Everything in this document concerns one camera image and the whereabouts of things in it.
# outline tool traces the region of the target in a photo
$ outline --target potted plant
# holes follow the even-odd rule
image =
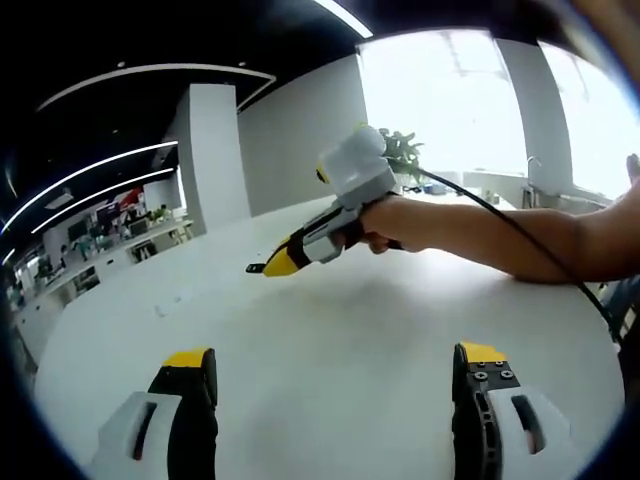
[[[383,157],[389,161],[389,166],[396,174],[399,186],[408,186],[412,179],[415,180],[417,186],[422,186],[424,176],[419,171],[418,156],[420,151],[418,147],[424,143],[409,143],[415,138],[415,133],[405,136],[397,131],[391,135],[386,128],[381,128],[378,131],[387,144]]]

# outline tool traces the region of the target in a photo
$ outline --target ceiling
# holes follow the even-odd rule
[[[434,27],[490,28],[497,36],[566,45],[553,17],[526,1],[339,0],[375,36]],[[238,67],[284,83],[355,51],[362,39],[311,0],[234,0],[169,3],[132,13],[118,8],[81,12],[12,12],[19,34],[5,31],[0,128],[0,219],[7,219],[47,186],[87,165],[162,141],[190,83],[229,83],[238,103],[264,79],[200,70],[135,73],[81,88],[38,110],[58,92],[89,78],[166,63]],[[154,170],[155,151],[117,160],[71,180],[75,199]],[[168,155],[163,165],[175,165]],[[0,237],[0,257],[38,242],[31,230],[52,215],[44,209],[57,188],[20,215]],[[62,221],[69,215],[61,216]]]

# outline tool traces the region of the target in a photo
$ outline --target ceiling light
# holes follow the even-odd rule
[[[4,257],[4,260],[2,260],[2,265],[7,263],[9,261],[9,259],[11,258],[11,255],[13,255],[14,253],[16,253],[16,249],[15,248],[11,249],[11,251],[9,253],[7,253],[7,256]]]
[[[333,0],[314,0],[318,5],[329,10],[336,17],[342,20],[344,23],[353,28],[356,32],[360,34],[362,38],[369,38],[373,36],[371,30],[365,27],[360,20],[347,12],[344,7],[341,7]]]
[[[113,162],[114,160],[118,160],[120,158],[128,157],[129,155],[134,155],[136,153],[146,152],[147,150],[153,150],[155,148],[168,147],[170,145],[177,145],[177,144],[178,144],[177,141],[172,141],[172,142],[158,143],[156,145],[150,145],[148,147],[138,148],[136,150],[131,150],[130,152],[125,152],[125,153],[121,153],[119,155],[115,155],[113,157],[105,158],[104,160],[100,160],[99,162],[96,162],[96,163],[94,163],[92,165],[89,165],[88,167],[81,168],[80,170],[78,170],[75,173],[72,173],[71,175],[67,175],[62,180],[59,180],[56,183],[54,183],[53,185],[45,188],[43,191],[41,191],[39,194],[37,194],[32,199],[30,199],[23,206],[21,206],[18,209],[18,211],[16,211],[16,213],[14,213],[11,216],[11,218],[9,218],[9,220],[7,220],[7,223],[4,224],[4,226],[2,227],[2,230],[0,231],[0,235],[2,235],[7,230],[7,228],[9,228],[11,226],[11,224],[16,220],[16,218],[18,218],[18,216],[21,215],[27,208],[29,208],[31,205],[33,205],[35,202],[37,202],[43,196],[45,196],[47,193],[49,193],[51,190],[53,190],[54,188],[59,187],[60,185],[62,185],[66,181],[71,180],[72,178],[77,177],[78,175],[82,175],[83,173],[88,172],[91,169],[94,169],[96,167],[104,165],[105,163]]]
[[[36,228],[31,230],[31,233],[36,233],[38,230],[40,230],[45,225],[48,225],[50,222],[54,221],[60,215],[64,215],[65,213],[67,213],[72,208],[75,208],[78,205],[81,205],[81,204],[83,204],[85,202],[88,202],[89,200],[92,200],[92,199],[94,199],[96,197],[99,197],[100,195],[102,195],[104,193],[110,192],[111,190],[115,190],[116,188],[124,187],[125,185],[128,185],[130,183],[135,183],[135,182],[138,182],[140,180],[144,180],[145,178],[155,177],[157,175],[162,175],[163,173],[168,173],[168,172],[172,172],[172,171],[173,171],[173,168],[165,168],[164,170],[160,170],[158,172],[148,173],[148,174],[142,175],[140,177],[132,178],[131,180],[127,180],[126,182],[118,183],[117,185],[113,185],[112,187],[105,188],[104,190],[101,190],[98,193],[94,193],[93,195],[89,195],[88,197],[83,198],[82,200],[74,203],[73,205],[68,206],[64,210],[60,210],[54,216],[50,217],[48,220],[45,220],[40,225],[38,225]]]

